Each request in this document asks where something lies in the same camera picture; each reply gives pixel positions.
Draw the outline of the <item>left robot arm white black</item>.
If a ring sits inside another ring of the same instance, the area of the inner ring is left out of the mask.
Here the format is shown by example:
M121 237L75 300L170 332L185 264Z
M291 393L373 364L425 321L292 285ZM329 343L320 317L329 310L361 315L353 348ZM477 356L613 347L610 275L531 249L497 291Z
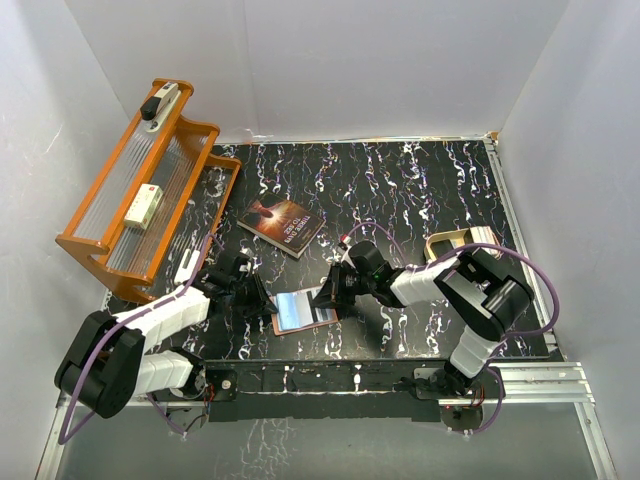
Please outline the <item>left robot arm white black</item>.
M222 304L254 319L277 308L251 259L223 253L170 293L134 310L89 314L54 376L54 384L92 412L107 419L136 396L174 390L179 396L202 396L207 376L203 360L181 348L152 350L172 335L195 326Z

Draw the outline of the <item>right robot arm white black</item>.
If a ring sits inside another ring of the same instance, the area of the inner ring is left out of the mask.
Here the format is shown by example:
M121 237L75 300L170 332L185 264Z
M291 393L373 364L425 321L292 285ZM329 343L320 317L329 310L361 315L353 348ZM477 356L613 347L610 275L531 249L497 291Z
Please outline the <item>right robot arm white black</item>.
M478 389L493 352L535 299L515 269L496 259L498 251L532 267L529 259L511 249L485 243L457 247L421 267L393 267L377 247L362 241L346 249L330 267L326 281L310 304L339 309L370 295L381 305L403 309L419 303L446 300L465 327L444 366L422 382L441 395L466 397Z

